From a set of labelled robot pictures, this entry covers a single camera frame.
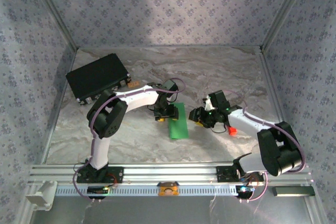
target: black electronic enclosure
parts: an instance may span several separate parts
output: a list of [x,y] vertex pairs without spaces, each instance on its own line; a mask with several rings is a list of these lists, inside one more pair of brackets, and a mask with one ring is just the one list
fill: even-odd
[[116,54],[110,54],[67,73],[76,100],[88,104],[105,89],[116,90],[131,81],[131,76]]

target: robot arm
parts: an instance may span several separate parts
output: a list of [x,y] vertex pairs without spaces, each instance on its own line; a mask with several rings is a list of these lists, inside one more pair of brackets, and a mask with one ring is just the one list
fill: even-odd
[[268,126],[281,128],[297,141],[288,123],[267,122],[265,125],[264,120],[244,112],[241,107],[230,106],[223,91],[209,94],[204,102],[205,108],[199,107],[190,112],[190,120],[206,128],[214,127],[217,122],[223,123],[258,140],[260,153],[244,155],[234,162],[241,175],[267,171],[278,176],[301,164],[302,157],[293,141],[281,131]]
[[148,89],[161,89],[169,91],[177,91],[178,87],[172,80],[166,81],[164,84],[149,83],[137,90],[129,92],[114,92],[112,90],[104,90],[99,99],[95,102],[91,110],[87,114],[89,126],[98,109],[113,96],[119,96],[112,100],[104,109],[100,111],[93,124],[93,129],[98,135],[95,139],[93,147],[93,155],[90,165],[94,169],[102,169],[108,164],[108,149],[110,139],[114,135],[125,116],[131,110],[145,105],[154,105],[154,116],[157,121],[162,121],[164,118],[178,119],[178,109],[169,104],[168,99],[172,93],[165,93],[160,91],[146,91],[139,92],[136,95],[127,96],[129,93],[143,91]]

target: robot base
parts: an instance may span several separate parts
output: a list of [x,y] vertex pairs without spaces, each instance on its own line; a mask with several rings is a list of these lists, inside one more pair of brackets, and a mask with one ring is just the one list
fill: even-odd
[[95,169],[90,164],[82,168],[77,176],[77,183],[85,184],[114,184],[115,179],[117,183],[122,183],[124,174],[123,167],[109,167],[104,166],[102,169]]

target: marble surface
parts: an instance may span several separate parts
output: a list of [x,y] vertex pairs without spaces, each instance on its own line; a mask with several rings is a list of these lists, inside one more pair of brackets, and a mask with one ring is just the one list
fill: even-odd
[[[73,69],[109,53],[116,53],[133,80],[142,84],[163,82],[171,77],[183,79],[186,90],[178,95],[186,113],[202,105],[208,93],[223,90],[239,92],[249,112],[276,121],[267,98],[259,67],[257,47],[157,47],[78,50]],[[243,105],[242,99],[226,93],[231,105]],[[86,114],[91,105],[80,106],[67,87],[59,118],[51,137],[47,164],[82,162],[90,153],[92,135]],[[188,121],[190,138],[171,140],[168,122],[154,120],[146,107],[128,112],[118,132],[111,137],[109,162],[200,162],[231,161],[242,154],[258,151],[258,143],[243,132],[236,136],[215,134]],[[222,131],[223,125],[214,130]]]

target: wall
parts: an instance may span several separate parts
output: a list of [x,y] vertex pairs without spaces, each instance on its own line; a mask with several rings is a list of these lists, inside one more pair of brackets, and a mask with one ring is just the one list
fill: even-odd
[[52,0],[78,47],[260,45],[283,0]]
[[297,0],[267,52],[330,223],[336,223],[336,0]]
[[0,223],[12,223],[74,52],[41,0],[0,5]]

